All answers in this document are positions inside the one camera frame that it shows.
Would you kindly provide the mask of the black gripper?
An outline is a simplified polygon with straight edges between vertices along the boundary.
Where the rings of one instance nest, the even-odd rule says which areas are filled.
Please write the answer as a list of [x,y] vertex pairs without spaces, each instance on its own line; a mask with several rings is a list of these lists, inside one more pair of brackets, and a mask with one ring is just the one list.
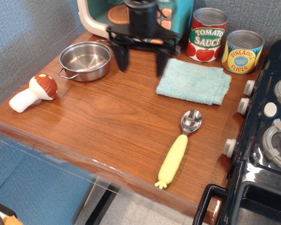
[[155,51],[157,75],[165,70],[170,54],[180,51],[177,46],[180,35],[162,27],[157,22],[160,12],[156,0],[126,0],[128,24],[112,25],[106,31],[112,44],[114,56],[119,69],[126,71],[129,63],[129,49],[140,48]]

